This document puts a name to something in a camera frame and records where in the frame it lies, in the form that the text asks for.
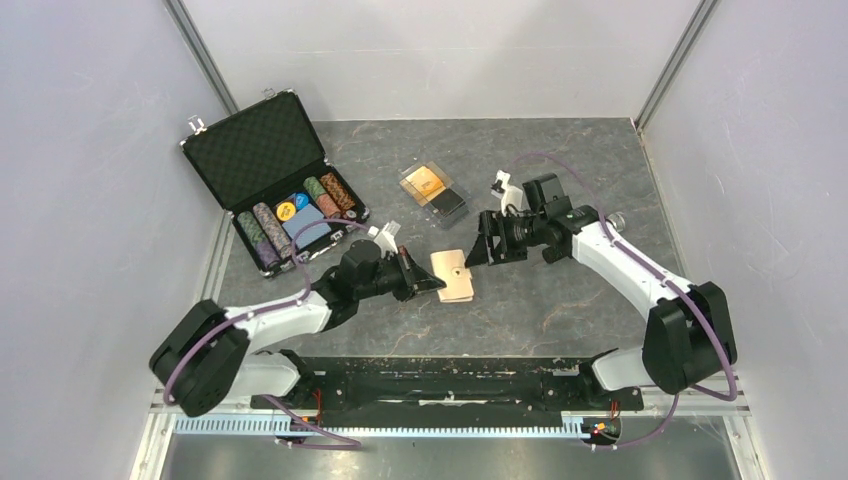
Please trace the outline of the clear acrylic card box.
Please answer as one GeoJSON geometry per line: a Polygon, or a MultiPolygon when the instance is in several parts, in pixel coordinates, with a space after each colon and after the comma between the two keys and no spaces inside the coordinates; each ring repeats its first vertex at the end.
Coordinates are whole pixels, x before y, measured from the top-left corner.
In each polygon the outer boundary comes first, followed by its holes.
{"type": "Polygon", "coordinates": [[[418,162],[400,175],[400,187],[443,229],[470,213],[467,192],[435,162],[418,162]]]}

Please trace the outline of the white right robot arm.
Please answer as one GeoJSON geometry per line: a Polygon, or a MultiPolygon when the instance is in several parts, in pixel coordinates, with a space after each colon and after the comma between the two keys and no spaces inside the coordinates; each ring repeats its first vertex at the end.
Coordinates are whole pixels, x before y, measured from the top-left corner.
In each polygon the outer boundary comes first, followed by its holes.
{"type": "Polygon", "coordinates": [[[598,354],[579,366],[577,392],[602,408],[619,390],[654,385],[676,395],[722,373],[725,398],[738,393],[732,365],[737,350],[724,291],[700,285],[651,260],[613,230],[611,220],[584,205],[575,207],[559,178],[545,174],[515,186],[498,171],[491,186],[496,210],[479,215],[478,237],[468,268],[523,261],[539,247],[548,264],[572,259],[614,287],[646,322],[643,343],[598,354]]]}

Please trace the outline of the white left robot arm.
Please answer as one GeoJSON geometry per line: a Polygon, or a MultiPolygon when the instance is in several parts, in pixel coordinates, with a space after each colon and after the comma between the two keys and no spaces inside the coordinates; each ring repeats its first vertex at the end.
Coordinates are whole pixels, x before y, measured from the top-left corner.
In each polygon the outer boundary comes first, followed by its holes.
{"type": "Polygon", "coordinates": [[[313,397],[313,379],[293,355],[267,347],[334,329],[356,315],[363,300],[390,294],[404,302],[445,285],[405,247],[384,251],[372,240],[357,240],[298,294],[243,307],[195,303],[154,351],[149,368],[164,386],[164,403],[189,417],[232,396],[268,394],[302,407],[313,397]]]}

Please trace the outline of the tan leather card holder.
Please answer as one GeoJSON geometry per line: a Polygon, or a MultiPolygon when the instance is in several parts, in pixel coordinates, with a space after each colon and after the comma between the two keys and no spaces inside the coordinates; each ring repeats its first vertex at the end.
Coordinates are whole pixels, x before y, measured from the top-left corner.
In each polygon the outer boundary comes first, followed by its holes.
{"type": "Polygon", "coordinates": [[[465,267],[465,260],[465,254],[460,249],[430,254],[433,274],[446,284],[437,291],[442,303],[464,303],[473,300],[472,274],[465,267]]]}

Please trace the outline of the black VIP card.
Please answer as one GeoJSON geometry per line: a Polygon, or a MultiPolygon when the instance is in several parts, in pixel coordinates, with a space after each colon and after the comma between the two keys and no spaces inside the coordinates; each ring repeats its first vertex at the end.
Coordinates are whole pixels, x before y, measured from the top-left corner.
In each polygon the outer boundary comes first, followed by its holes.
{"type": "Polygon", "coordinates": [[[430,202],[429,207],[436,220],[443,226],[450,226],[469,212],[467,202],[462,195],[451,188],[445,188],[430,202]]]}

